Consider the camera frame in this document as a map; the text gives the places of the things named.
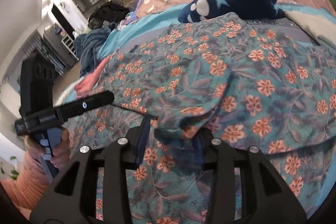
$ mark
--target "human hand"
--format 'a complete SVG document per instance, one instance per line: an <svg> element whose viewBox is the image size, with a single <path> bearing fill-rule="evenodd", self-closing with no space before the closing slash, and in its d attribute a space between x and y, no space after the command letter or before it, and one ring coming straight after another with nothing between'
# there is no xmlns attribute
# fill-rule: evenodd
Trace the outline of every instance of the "human hand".
<svg viewBox="0 0 336 224"><path fill-rule="evenodd" d="M70 157L70 139L69 139L69 131L64 129L62 131L62 140L61 142L52 150L53 157L50 162L58 169L64 167ZM44 155L44 148L38 144L31 137L26 136L25 145L28 154L34 158L38 159L38 157L42 157Z"/></svg>

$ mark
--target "blue fleece blanket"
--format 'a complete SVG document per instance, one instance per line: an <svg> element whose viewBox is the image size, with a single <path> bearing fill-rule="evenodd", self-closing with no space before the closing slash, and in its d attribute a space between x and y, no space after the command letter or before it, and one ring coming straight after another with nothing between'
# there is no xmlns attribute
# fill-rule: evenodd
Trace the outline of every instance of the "blue fleece blanket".
<svg viewBox="0 0 336 224"><path fill-rule="evenodd" d="M81 60L80 76L93 72L99 65L98 51L110 33L111 29L104 26L92 30L88 34L82 34L75 39L76 55Z"/></svg>
<svg viewBox="0 0 336 224"><path fill-rule="evenodd" d="M193 23L235 12L241 19L277 19L284 12L275 3L277 0L193 0L180 13L182 23Z"/></svg>

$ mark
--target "metal screw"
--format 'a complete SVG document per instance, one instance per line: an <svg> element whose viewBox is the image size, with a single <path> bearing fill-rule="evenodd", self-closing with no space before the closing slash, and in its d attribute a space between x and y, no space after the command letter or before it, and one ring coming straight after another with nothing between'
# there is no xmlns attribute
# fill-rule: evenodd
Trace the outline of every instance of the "metal screw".
<svg viewBox="0 0 336 224"><path fill-rule="evenodd" d="M251 146L250 147L250 151L251 151L251 153L258 153L259 152L259 148L258 147L256 147L256 146Z"/></svg>
<svg viewBox="0 0 336 224"><path fill-rule="evenodd" d="M214 139L211 140L211 143L213 145L220 145L222 143L222 140L218 139L218 138L214 138Z"/></svg>
<svg viewBox="0 0 336 224"><path fill-rule="evenodd" d="M83 146L79 149L79 151L80 151L81 153L87 153L87 152L89 152L89 150L90 150L90 148L89 148L87 145L83 145Z"/></svg>
<svg viewBox="0 0 336 224"><path fill-rule="evenodd" d="M126 138L120 138L120 139L118 139L118 144L124 145L126 143L128 143L128 140Z"/></svg>

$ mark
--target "navy star pillow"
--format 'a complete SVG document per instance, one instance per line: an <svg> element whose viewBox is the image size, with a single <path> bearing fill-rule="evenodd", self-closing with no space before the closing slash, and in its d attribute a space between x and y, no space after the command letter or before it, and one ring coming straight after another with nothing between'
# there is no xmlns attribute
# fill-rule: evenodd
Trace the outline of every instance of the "navy star pillow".
<svg viewBox="0 0 336 224"><path fill-rule="evenodd" d="M179 22L194 23L235 12L241 19L277 19L284 12L275 3L277 0L193 0L183 8Z"/></svg>

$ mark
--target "floral blanket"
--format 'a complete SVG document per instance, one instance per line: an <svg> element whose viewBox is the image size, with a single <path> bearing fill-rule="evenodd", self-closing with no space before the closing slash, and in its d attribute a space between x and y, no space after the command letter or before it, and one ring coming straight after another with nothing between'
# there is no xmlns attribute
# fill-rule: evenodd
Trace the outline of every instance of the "floral blanket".
<svg viewBox="0 0 336 224"><path fill-rule="evenodd" d="M190 144L202 126L233 147L268 154L309 212L336 147L335 67L325 48L252 29L235 13L171 26L133 53L114 54L93 92L110 90L116 105L157 117L142 166L127 171L134 223L204 222L211 172L195 165ZM107 146L141 119L113 106L85 113L71 133L72 152Z"/></svg>

